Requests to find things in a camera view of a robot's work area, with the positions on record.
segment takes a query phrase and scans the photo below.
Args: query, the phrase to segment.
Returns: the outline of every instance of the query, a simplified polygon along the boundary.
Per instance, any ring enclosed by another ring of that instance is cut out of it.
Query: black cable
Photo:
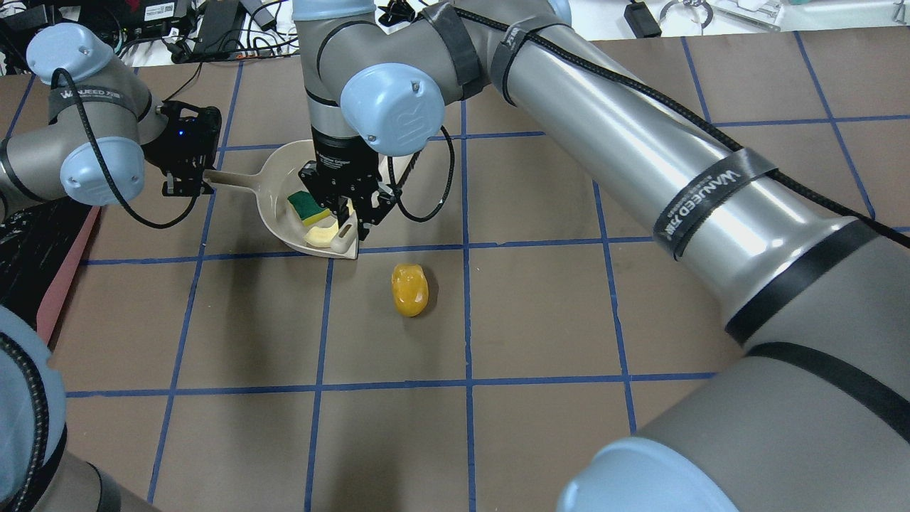
[[[464,19],[473,21],[475,23],[479,23],[484,26],[488,26],[494,30],[505,32],[506,30],[509,29],[509,26],[507,26],[504,23],[489,19],[488,17],[485,17],[485,16],[477,15],[475,13],[472,13],[471,11],[466,11],[464,9],[456,7],[455,12],[458,13],[458,15]],[[611,80],[612,82],[626,86],[636,92],[642,93],[645,96],[650,97],[650,98],[660,102],[661,104],[665,105],[667,108],[672,110],[673,112],[679,114],[680,116],[682,116],[683,118],[685,118],[686,120],[691,122],[697,128],[701,129],[702,131],[704,131],[711,137],[717,139],[718,142],[720,142],[721,144],[726,146],[730,151],[735,152],[735,151],[739,151],[740,149],[743,148],[742,144],[740,144],[739,142],[736,142],[735,140],[733,140],[733,138],[731,138],[727,134],[723,133],[723,131],[721,131],[715,125],[704,120],[701,116],[692,112],[686,106],[680,104],[679,102],[672,99],[671,97],[668,97],[667,95],[663,94],[662,92],[658,91],[657,89],[648,87],[648,86],[644,85],[642,82],[639,82],[638,80],[629,78],[625,75],[621,75],[619,73],[611,71],[610,69],[599,66],[599,65],[593,63],[592,61],[587,60],[581,56],[577,56],[577,55],[563,49],[562,47],[556,45],[549,39],[546,39],[538,34],[529,34],[528,40],[535,43],[536,45],[540,46],[541,48],[543,48],[547,52],[553,54],[554,56],[558,57],[559,59],[563,60],[564,62],[572,64],[573,66],[576,66],[576,67],[583,69],[585,71],[588,71],[590,73],[593,73],[594,75],[597,75],[598,77],[603,77],[608,80]],[[836,213],[837,215],[847,216],[847,217],[856,217],[857,219],[862,220],[867,226],[869,226],[872,230],[874,230],[878,234],[886,237],[887,239],[889,239],[891,241],[895,241],[895,242],[903,245],[906,248],[910,248],[910,237],[907,237],[904,234],[901,234],[901,233],[895,231],[894,229],[892,229],[888,226],[885,226],[883,223],[881,223],[877,220],[871,219],[870,217],[868,217],[858,211],[851,210],[850,208],[847,208],[846,206],[838,203],[837,201],[829,199],[826,196],[823,196],[822,194],[819,194],[818,192],[815,192],[814,190],[809,189],[802,183],[796,181],[793,178],[790,178],[789,176],[784,174],[779,169],[769,172],[768,177],[777,181],[781,185],[784,185],[786,188],[795,192],[796,194],[806,198],[807,200],[810,200],[811,202],[814,202],[815,204],[818,204],[819,206],[822,206],[823,208],[826,208],[826,209],[832,211],[833,213]]]
[[[45,384],[32,358],[29,357],[19,343],[16,343],[5,333],[0,333],[0,349],[15,362],[16,366],[19,367],[19,371],[22,372],[25,384],[28,386],[29,397],[32,399],[32,412],[35,415],[35,433],[32,437],[32,450],[28,457],[25,482],[22,485],[22,490],[16,495],[11,509],[11,512],[19,512],[28,498],[35,474],[45,460],[47,438],[50,430],[50,412],[48,411]]]
[[[424,217],[418,217],[408,211],[404,206],[404,202],[401,201],[401,194],[398,196],[398,206],[401,214],[404,215],[409,220],[414,222],[427,222],[436,217],[436,214],[442,210],[442,207],[446,204],[446,200],[449,198],[449,192],[452,189],[452,180],[455,178],[455,146],[452,144],[452,137],[449,135],[449,131],[446,130],[446,127],[441,127],[442,135],[446,138],[446,143],[449,145],[449,177],[446,179],[446,189],[442,192],[442,199],[440,199],[439,204],[436,205],[436,208],[433,209]],[[401,182],[395,183],[395,165],[392,162],[392,157],[387,157],[386,160],[389,163],[389,183],[393,189],[404,187],[405,181],[408,180],[410,172],[414,169],[414,166],[417,164],[417,158],[420,157],[420,151],[414,153],[414,156],[410,158],[408,166],[405,168],[404,173],[401,175]]]
[[[202,76],[202,64],[203,63],[200,62],[199,66],[196,66],[196,71],[193,73],[193,75],[190,78],[188,78],[187,81],[184,82],[182,86],[178,87],[176,91],[171,93],[170,96],[164,98],[162,101],[170,101],[171,99],[174,98],[174,96],[183,92],[183,89],[187,88],[187,86],[189,86],[190,82],[201,77]]]
[[[86,137],[88,138],[88,143],[92,146],[92,150],[95,152],[95,158],[98,160],[98,165],[101,166],[102,174],[105,175],[105,181],[107,182],[107,186],[110,187],[111,192],[114,193],[114,197],[116,197],[117,202],[120,203],[120,206],[123,207],[123,209],[126,211],[126,213],[128,213],[130,217],[137,220],[141,224],[148,226],[149,228],[154,228],[156,230],[166,230],[167,228],[176,226],[178,223],[180,223],[180,221],[182,221],[187,216],[189,216],[190,212],[193,211],[193,207],[196,206],[196,200],[199,199],[198,194],[194,195],[192,198],[190,198],[189,204],[187,205],[187,209],[184,210],[183,213],[178,215],[172,221],[166,222],[164,224],[158,224],[158,223],[152,222],[151,220],[144,219],[142,216],[140,216],[138,213],[136,213],[136,211],[133,210],[132,207],[129,206],[129,204],[124,199],[123,194],[121,194],[120,190],[116,187],[114,178],[111,177],[110,170],[107,168],[107,164],[105,163],[105,157],[104,157],[104,155],[101,154],[101,148],[98,146],[98,140],[95,138],[95,132],[92,131],[92,126],[88,122],[88,115],[86,114],[86,106],[82,102],[82,97],[79,96],[79,91],[76,89],[76,82],[73,81],[73,77],[69,74],[68,71],[66,71],[62,67],[59,67],[54,71],[54,74],[51,76],[51,86],[56,87],[57,84],[59,83],[60,77],[64,78],[64,80],[66,81],[66,86],[69,87],[70,92],[73,93],[73,98],[76,100],[76,110],[78,110],[79,118],[82,120],[82,128],[84,128],[86,131]]]

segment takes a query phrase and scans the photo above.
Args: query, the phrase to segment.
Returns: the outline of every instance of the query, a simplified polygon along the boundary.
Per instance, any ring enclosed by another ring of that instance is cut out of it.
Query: power adapter
[[[632,33],[638,39],[659,37],[661,35],[661,26],[658,25],[644,2],[630,0],[623,17],[626,18],[626,23],[629,24],[629,28],[632,29]]]

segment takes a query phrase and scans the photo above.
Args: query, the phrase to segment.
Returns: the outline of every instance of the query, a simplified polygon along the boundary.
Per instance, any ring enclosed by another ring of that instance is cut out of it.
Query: light blue joint cap
[[[556,15],[571,26],[571,7],[569,7],[569,0],[549,0],[549,2],[550,7],[553,8]]]
[[[445,118],[442,92],[429,75],[397,62],[368,67],[341,90],[341,113],[373,149],[402,157],[420,151]]]
[[[45,385],[50,416],[45,461],[54,453],[66,419],[66,392],[60,373],[47,366],[51,351],[38,334],[18,316],[0,306],[0,332],[16,342],[35,362]],[[35,414],[25,377],[16,363],[0,351],[0,502],[25,482],[25,471],[35,437]]]
[[[61,23],[42,30],[28,44],[25,59],[45,84],[62,67],[80,82],[101,71],[114,58],[114,50],[84,26]]]
[[[98,140],[101,155],[123,199],[139,195],[146,183],[146,165],[142,148],[132,139],[104,137]],[[92,146],[87,142],[74,149],[60,167],[60,182],[66,195],[83,204],[104,206],[117,204],[101,172]]]
[[[626,437],[565,487],[557,512],[737,512],[701,468],[671,448]]]
[[[294,21],[316,21],[365,15],[376,11],[373,0],[293,0]]]

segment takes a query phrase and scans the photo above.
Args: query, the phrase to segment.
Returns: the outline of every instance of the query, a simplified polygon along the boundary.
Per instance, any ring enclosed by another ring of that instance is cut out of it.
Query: dustpan handle
[[[203,175],[216,188],[244,190],[256,193],[259,189],[259,176],[250,174],[237,174],[223,170],[207,170]]]

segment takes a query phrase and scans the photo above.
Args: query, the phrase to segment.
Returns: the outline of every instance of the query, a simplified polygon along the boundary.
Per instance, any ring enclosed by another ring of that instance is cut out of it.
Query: yellow object
[[[303,241],[313,247],[325,249],[331,246],[332,239],[335,238],[335,233],[337,232],[339,232],[339,224],[337,222],[327,228],[313,226],[307,231],[307,234],[303,235]]]
[[[392,299],[403,316],[417,316],[427,307],[430,287],[423,268],[417,264],[395,265],[392,271]]]
[[[316,215],[310,215],[309,217],[306,217],[306,218],[303,220],[303,225],[304,225],[304,226],[312,226],[313,224],[319,222],[320,220],[325,219],[326,217],[328,217],[328,216],[331,215],[331,214],[332,214],[331,210],[329,210],[328,208],[326,208],[326,209],[324,209],[323,211],[317,213]]]

